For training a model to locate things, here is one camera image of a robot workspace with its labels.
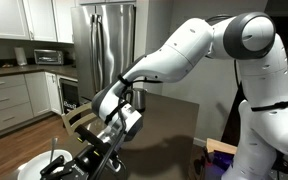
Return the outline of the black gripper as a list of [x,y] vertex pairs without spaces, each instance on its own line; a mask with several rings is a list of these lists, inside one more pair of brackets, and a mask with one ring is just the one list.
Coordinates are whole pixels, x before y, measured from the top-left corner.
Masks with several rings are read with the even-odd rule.
[[40,171],[40,175],[50,175],[56,168],[64,165],[65,175],[62,180],[100,180],[105,170],[117,173],[121,170],[121,164],[117,159],[109,159],[106,165],[99,170],[106,152],[102,152],[94,146],[86,146],[71,161],[64,165],[64,156],[60,155]]

